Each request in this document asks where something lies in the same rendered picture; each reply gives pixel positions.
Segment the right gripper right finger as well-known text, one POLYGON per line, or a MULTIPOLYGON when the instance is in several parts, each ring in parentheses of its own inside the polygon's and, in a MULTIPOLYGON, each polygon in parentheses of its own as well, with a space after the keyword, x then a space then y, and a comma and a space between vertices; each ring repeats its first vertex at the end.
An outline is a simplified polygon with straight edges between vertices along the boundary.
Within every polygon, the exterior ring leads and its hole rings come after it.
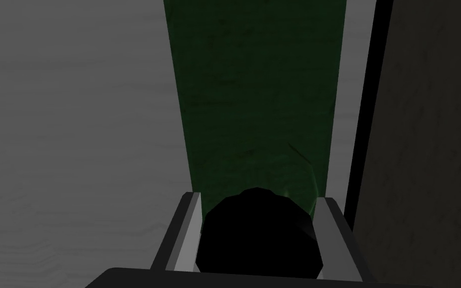
POLYGON ((373 281, 355 237, 333 198, 317 198, 312 225, 323 263, 320 279, 373 281))

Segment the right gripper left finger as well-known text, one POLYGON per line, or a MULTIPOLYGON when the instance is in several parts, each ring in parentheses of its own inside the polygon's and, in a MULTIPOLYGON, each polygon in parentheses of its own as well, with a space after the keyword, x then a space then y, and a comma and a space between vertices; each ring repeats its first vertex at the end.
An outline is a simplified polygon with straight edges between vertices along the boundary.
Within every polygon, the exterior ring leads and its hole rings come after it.
POLYGON ((195 272, 201 229, 201 194, 186 192, 173 214, 150 269, 195 272))

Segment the black round door knob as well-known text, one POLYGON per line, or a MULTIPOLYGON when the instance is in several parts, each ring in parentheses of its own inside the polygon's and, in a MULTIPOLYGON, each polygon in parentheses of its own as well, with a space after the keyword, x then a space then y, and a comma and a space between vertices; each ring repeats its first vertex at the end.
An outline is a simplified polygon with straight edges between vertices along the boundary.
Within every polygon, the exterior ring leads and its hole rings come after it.
POLYGON ((226 197, 206 214, 195 263, 203 273, 307 279, 323 268, 310 215, 259 187, 226 197))

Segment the dark green door leaf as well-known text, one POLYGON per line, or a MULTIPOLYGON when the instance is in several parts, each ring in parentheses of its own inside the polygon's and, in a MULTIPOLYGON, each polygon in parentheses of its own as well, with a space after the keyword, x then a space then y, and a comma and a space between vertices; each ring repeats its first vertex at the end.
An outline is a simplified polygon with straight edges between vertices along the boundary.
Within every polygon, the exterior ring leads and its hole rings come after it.
POLYGON ((192 189, 325 194, 347 0, 163 0, 192 189))

